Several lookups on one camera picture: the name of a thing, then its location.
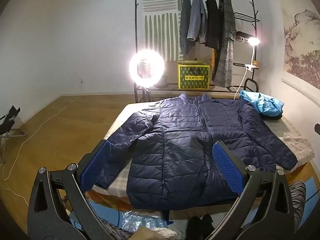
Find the striped towel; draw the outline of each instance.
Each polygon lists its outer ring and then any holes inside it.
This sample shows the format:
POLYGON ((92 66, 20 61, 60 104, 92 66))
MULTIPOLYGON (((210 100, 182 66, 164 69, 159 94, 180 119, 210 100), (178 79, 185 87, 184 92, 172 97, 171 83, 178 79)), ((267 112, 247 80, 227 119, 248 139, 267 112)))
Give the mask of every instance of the striped towel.
POLYGON ((146 49, 157 51, 165 61, 183 59, 180 49, 182 0, 142 0, 146 49))

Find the navy puffer jacket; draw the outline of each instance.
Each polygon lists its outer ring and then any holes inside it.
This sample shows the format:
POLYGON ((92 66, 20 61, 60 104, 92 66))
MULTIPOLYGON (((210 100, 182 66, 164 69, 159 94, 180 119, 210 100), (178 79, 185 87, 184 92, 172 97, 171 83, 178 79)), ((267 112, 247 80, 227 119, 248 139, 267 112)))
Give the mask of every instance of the navy puffer jacket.
POLYGON ((208 95, 156 102, 134 113, 109 139, 96 185, 108 188, 132 158, 127 194, 134 208, 177 210, 236 197, 212 158, 223 141, 246 165, 292 169, 297 158, 246 100, 208 95))

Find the metal bolt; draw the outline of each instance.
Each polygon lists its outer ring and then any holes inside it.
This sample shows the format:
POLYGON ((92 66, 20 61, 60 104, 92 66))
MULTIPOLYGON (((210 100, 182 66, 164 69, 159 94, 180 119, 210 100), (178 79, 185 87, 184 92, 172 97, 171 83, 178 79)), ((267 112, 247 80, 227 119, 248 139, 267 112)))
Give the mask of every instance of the metal bolt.
POLYGON ((249 165, 249 166, 247 166, 247 170, 251 171, 251 172, 254 172, 254 171, 257 170, 257 168, 255 166, 253 166, 253 165, 249 165))
POLYGON ((277 172, 278 172, 279 175, 284 175, 284 171, 281 170, 281 169, 277 170, 277 172))
POLYGON ((70 165, 68 166, 68 170, 69 170, 69 171, 74 171, 76 168, 77 168, 77 164, 74 164, 74 163, 72 163, 72 164, 70 164, 70 165))
POLYGON ((45 167, 41 167, 38 171, 40 174, 44 173, 45 172, 45 167))

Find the plaid tablecloth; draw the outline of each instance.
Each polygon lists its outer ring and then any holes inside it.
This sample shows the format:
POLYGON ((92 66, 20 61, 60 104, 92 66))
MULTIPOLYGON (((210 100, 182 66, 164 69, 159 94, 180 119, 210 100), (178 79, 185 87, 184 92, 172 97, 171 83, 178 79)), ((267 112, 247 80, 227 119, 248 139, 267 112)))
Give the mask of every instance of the plaid tablecloth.
MULTIPOLYGON (((154 103, 151 102, 127 105, 112 124, 105 136, 105 139, 108 139, 110 135, 113 134, 133 113, 153 104, 154 103)), ((295 129, 295 127, 285 117, 282 117, 282 119, 278 121, 265 121, 265 123, 270 130, 296 155, 298 163, 290 172, 311 161, 315 157, 315 153, 309 141, 303 138, 297 129, 295 129)), ((130 166, 131 160, 108 189, 103 189, 94 185, 93 190, 104 195, 127 197, 126 190, 130 166)))

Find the blue textured gripper pad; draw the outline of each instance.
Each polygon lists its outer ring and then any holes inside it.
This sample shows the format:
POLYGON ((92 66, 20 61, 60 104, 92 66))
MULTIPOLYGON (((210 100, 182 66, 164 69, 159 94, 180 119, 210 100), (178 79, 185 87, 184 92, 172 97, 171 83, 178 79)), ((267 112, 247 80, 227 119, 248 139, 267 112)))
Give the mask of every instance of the blue textured gripper pad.
POLYGON ((97 181, 97 177, 103 169, 103 166, 107 162, 110 152, 111 145, 106 140, 80 176, 80 190, 83 193, 92 189, 93 185, 97 181))
POLYGON ((212 147, 212 156, 227 180, 232 192, 241 195, 244 190, 242 175, 218 142, 212 147))

